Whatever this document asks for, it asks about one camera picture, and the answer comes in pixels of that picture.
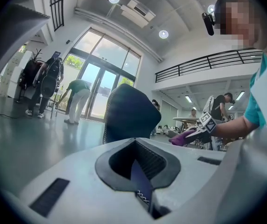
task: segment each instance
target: white sneaker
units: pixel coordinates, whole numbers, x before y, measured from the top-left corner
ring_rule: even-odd
[[[43,117],[44,117],[44,114],[39,113],[39,114],[37,115],[37,118],[42,119]]]
[[[33,116],[33,111],[31,111],[31,110],[26,110],[26,115],[28,115],[28,116]]]

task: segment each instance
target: black chair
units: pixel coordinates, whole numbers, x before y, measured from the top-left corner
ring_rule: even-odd
[[[149,138],[161,118],[144,93],[122,84],[111,92],[106,105],[103,144],[128,138]]]

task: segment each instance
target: long dark hair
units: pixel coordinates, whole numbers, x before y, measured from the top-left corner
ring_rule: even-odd
[[[154,103],[154,106],[158,109],[158,110],[160,110],[160,105],[158,104],[158,102],[155,100],[155,99],[153,99],[152,100],[152,103]]]

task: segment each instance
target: cable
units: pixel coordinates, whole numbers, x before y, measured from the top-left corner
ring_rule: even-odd
[[[19,119],[19,118],[23,118],[24,117],[24,116],[12,117],[12,116],[9,116],[9,115],[6,115],[6,114],[0,114],[0,116],[6,116],[6,117],[11,118],[11,119]]]

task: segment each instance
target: purple fabric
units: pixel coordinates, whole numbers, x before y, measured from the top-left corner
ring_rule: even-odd
[[[188,143],[185,141],[185,137],[194,133],[194,129],[190,129],[188,131],[185,131],[183,133],[180,133],[179,135],[176,135],[175,137],[169,139],[169,142],[176,146],[185,146],[188,145]]]

